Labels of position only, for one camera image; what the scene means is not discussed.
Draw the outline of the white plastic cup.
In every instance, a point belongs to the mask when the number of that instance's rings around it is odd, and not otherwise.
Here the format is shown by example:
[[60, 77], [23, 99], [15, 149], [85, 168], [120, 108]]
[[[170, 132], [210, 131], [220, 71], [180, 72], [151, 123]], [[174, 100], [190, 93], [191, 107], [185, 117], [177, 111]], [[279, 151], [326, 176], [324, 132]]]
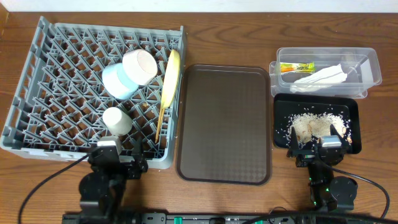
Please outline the white plastic cup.
[[102, 119], [112, 135], [123, 136], [132, 129], [132, 119], [117, 107], [106, 109]]

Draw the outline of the yellow round plate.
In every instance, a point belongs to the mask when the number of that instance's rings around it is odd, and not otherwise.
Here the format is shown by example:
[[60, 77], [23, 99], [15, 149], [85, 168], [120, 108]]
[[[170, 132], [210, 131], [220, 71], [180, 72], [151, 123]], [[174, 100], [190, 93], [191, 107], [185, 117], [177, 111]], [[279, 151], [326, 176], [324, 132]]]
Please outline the yellow round plate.
[[180, 54], [176, 50], [172, 50], [165, 71], [160, 104], [161, 109], [166, 109], [172, 104], [180, 75], [180, 64]]

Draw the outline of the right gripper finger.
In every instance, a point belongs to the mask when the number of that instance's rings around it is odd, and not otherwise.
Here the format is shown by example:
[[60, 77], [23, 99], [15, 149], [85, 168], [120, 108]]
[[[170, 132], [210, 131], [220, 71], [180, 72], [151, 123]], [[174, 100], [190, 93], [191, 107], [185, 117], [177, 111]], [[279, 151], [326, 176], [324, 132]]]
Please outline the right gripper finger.
[[292, 128], [290, 134], [289, 151], [295, 151], [295, 150], [299, 150], [299, 141], [297, 139], [295, 128]]
[[330, 125], [330, 135], [334, 139], [338, 139], [339, 141], [339, 143], [335, 143], [335, 146], [339, 146], [342, 149], [350, 149], [350, 144], [348, 143], [348, 141], [343, 139], [343, 137], [338, 133], [338, 131], [332, 124]]

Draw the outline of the green snack wrapper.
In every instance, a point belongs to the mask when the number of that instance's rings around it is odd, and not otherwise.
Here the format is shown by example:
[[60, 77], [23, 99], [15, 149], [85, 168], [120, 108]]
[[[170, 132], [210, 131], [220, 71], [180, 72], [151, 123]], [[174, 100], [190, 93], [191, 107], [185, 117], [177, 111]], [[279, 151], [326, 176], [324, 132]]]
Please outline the green snack wrapper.
[[290, 72], [304, 72], [304, 73], [314, 73], [315, 64], [311, 63], [280, 63], [281, 73]]

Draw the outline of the white bowl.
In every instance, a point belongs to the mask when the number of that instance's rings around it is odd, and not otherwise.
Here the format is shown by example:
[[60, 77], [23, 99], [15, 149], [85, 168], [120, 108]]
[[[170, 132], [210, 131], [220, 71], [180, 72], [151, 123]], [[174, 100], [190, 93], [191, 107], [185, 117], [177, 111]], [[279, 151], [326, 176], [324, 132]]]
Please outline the white bowl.
[[142, 49], [124, 54], [122, 65], [127, 77], [138, 85], [149, 84], [158, 72], [155, 58]]

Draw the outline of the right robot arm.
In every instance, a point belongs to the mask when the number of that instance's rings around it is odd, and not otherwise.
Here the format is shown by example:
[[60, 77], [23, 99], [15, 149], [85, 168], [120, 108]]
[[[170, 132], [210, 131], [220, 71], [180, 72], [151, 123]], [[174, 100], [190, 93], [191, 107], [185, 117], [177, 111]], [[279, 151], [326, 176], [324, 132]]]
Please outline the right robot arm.
[[322, 136], [311, 149], [299, 147], [295, 129], [291, 129], [287, 157], [295, 158], [297, 167], [306, 167], [310, 176], [310, 198], [318, 211], [343, 212], [354, 209], [358, 184], [349, 177], [334, 176], [332, 168], [339, 164], [349, 146], [333, 125], [330, 134]]

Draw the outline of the white tissue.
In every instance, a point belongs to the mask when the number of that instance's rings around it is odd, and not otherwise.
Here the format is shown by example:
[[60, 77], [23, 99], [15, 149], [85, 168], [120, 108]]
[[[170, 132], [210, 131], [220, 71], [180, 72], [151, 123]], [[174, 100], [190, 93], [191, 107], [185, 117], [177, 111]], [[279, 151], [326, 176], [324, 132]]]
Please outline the white tissue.
[[292, 93], [309, 93], [343, 83], [348, 75], [340, 64], [323, 68], [314, 74], [298, 79], [290, 86]]

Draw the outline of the light blue saucer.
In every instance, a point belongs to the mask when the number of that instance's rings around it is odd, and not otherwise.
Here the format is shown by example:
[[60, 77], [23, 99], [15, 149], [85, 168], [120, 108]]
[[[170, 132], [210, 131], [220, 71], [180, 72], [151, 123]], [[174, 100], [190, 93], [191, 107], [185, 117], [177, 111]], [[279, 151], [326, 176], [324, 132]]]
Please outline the light blue saucer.
[[102, 72], [102, 82], [106, 91], [119, 100], [129, 99], [139, 88], [127, 76], [122, 63], [108, 65]]

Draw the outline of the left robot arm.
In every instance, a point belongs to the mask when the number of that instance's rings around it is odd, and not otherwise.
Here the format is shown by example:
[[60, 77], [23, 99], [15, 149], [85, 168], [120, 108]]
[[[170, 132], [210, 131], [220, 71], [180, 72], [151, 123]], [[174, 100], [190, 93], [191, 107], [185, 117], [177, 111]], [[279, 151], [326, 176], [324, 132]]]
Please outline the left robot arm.
[[88, 155], [92, 172], [79, 184], [81, 212], [75, 223], [140, 223], [139, 214], [119, 210], [128, 180], [140, 179], [149, 166], [142, 139], [134, 144], [129, 162], [121, 160], [122, 144], [117, 136], [101, 138]]

